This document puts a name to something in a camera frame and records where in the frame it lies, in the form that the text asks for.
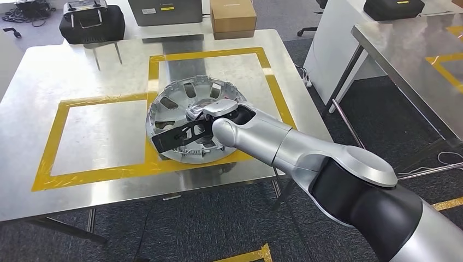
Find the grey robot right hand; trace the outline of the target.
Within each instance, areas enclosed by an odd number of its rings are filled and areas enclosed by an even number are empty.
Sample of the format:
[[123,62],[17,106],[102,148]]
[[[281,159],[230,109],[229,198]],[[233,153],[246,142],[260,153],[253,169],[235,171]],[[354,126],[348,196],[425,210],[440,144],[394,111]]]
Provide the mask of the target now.
[[213,120],[211,116],[204,114],[204,108],[207,107],[209,103],[197,103],[191,104],[186,109],[186,120],[189,122],[205,120],[208,123],[212,123]]

